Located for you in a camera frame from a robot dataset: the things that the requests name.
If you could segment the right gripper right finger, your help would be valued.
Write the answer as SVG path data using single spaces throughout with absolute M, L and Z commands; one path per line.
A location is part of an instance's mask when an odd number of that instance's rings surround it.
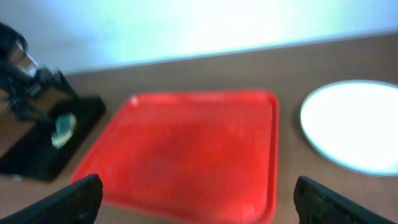
M 303 175 L 295 184 L 294 204 L 300 224 L 395 224 Z

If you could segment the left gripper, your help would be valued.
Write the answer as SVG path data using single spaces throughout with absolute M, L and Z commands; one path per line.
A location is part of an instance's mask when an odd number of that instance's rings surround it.
M 1 62 L 1 90 L 7 93 L 7 96 L 2 97 L 1 100 L 7 103 L 7 108 L 19 121 L 52 120 L 31 103 L 52 86 L 76 100 L 79 99 L 78 94 L 60 70 L 51 71 L 47 67 L 40 67 L 33 76 L 30 76 L 15 65 Z

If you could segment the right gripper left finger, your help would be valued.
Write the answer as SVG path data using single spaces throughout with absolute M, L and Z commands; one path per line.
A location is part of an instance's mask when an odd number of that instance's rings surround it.
M 92 224 L 103 199 L 103 183 L 90 174 L 52 195 L 1 219 L 1 224 Z

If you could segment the yellow green sponge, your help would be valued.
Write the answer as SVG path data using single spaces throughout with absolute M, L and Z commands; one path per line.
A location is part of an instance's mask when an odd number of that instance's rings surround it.
M 77 119 L 72 113 L 62 114 L 55 120 L 55 130 L 51 135 L 52 146 L 62 148 L 73 136 Z

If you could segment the white plate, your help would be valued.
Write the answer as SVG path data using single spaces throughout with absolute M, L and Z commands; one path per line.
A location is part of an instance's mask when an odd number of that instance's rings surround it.
M 312 91 L 300 127 L 323 157 L 356 172 L 397 175 L 397 85 L 345 80 Z

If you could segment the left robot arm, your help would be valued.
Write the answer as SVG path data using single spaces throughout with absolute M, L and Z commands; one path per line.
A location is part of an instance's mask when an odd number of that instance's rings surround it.
M 71 113 L 49 118 L 42 110 L 31 104 L 49 88 L 56 88 L 73 99 L 79 96 L 60 70 L 51 71 L 40 67 L 28 53 L 24 36 L 12 27 L 1 24 L 1 90 L 7 95 L 1 98 L 20 121 L 35 121 L 54 124 L 51 143 L 61 149 L 72 138 L 77 119 Z

